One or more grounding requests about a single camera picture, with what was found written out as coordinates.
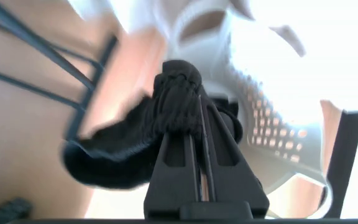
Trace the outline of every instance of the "beige wall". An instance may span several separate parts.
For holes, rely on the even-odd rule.
[[[65,1],[1,1],[48,40],[96,58],[106,36],[119,26],[111,15],[82,21]],[[164,43],[155,30],[119,35],[82,133],[112,119],[122,100],[142,88],[150,90]],[[147,57],[158,39],[154,57]],[[83,73],[91,67],[73,60]],[[0,72],[79,100],[83,86],[21,40],[0,32]],[[138,79],[142,73],[145,78]],[[34,218],[83,217],[93,193],[73,180],[60,162],[62,136],[73,116],[68,106],[0,81],[0,203],[13,197],[30,200]]]

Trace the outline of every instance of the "bunched fabric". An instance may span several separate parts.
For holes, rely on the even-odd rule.
[[[143,97],[124,120],[96,131],[91,139],[67,143],[62,155],[67,171],[77,181],[99,187],[130,189],[149,182],[165,133],[191,134],[200,142],[199,95],[208,97],[194,65],[184,60],[164,62],[152,97]],[[238,104],[227,98],[211,100],[239,142]]]

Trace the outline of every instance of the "drying rack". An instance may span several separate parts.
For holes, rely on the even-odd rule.
[[[37,87],[30,83],[23,82],[21,80],[9,77],[5,74],[0,73],[0,81],[15,85],[19,88],[29,90],[32,93],[50,98],[52,100],[61,102],[65,105],[71,106],[75,109],[75,115],[68,127],[68,130],[65,134],[65,140],[68,142],[73,141],[77,135],[77,132],[80,128],[81,122],[85,116],[85,111],[88,109],[92,96],[100,78],[103,76],[104,68],[109,61],[111,52],[117,44],[117,38],[115,35],[112,35],[108,40],[101,57],[98,61],[85,57],[81,54],[78,54],[72,50],[68,50],[64,47],[61,47],[57,44],[53,44],[39,35],[34,31],[29,29],[23,22],[6,10],[2,5],[0,5],[0,31],[12,34],[20,39],[22,39],[27,44],[33,46],[41,54],[44,54],[51,61],[55,62],[58,66],[68,72],[70,75],[75,77],[86,87],[85,93],[83,93],[81,102],[75,102],[63,96],[52,93],[51,91],[45,90],[43,88]],[[59,52],[62,52],[71,57],[77,58],[84,62],[90,63],[94,70],[92,79],[87,78],[83,73],[81,73],[73,64],[71,64],[67,59],[65,59]]]

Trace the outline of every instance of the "metal frame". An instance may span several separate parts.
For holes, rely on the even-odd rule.
[[[65,135],[65,139],[67,141],[74,141],[77,132],[80,128],[81,122],[84,118],[85,111],[88,108],[88,105],[92,99],[94,90],[98,86],[100,78],[104,73],[104,68],[110,58],[110,55],[112,54],[111,52],[116,46],[117,43],[116,36],[112,35],[100,59],[98,61],[95,61],[93,59],[90,59],[81,54],[78,54],[76,52],[73,52],[71,50],[68,50],[57,44],[53,44],[43,39],[42,37],[34,33],[32,30],[30,30],[23,22],[18,20],[18,18],[12,15],[8,10],[3,8],[1,5],[0,5],[0,31],[15,35],[16,37],[22,39],[24,42],[27,42],[29,45],[33,46],[40,53],[44,54],[51,61],[55,62],[62,69],[64,69],[70,75],[75,77],[78,81],[84,84],[84,86],[86,87],[86,92],[83,95],[81,102],[78,103],[68,98],[65,98],[63,96],[52,93],[51,91],[45,90],[43,88],[32,85],[30,83],[26,83],[21,80],[0,73],[0,81],[4,81],[11,85],[18,86],[19,88],[29,90],[33,93],[61,102],[63,104],[66,104],[76,109],[74,118],[71,121],[71,125],[68,127],[67,133]],[[82,74],[74,65],[72,65],[60,53],[58,53],[57,50],[74,58],[77,58],[78,60],[82,60],[84,62],[90,63],[94,67],[92,80],[90,80],[84,74]]]

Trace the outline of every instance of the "laundry basket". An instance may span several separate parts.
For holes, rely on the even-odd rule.
[[[196,1],[179,16],[167,59],[191,62],[209,94],[239,102],[244,128],[239,148],[266,194],[294,175],[326,188],[319,209],[308,217],[322,218],[332,203],[321,163],[322,113],[319,100],[306,91],[306,78],[294,75],[298,55],[276,33],[239,15],[229,1],[212,2]],[[226,12],[218,29],[179,41],[187,25],[214,11]]]

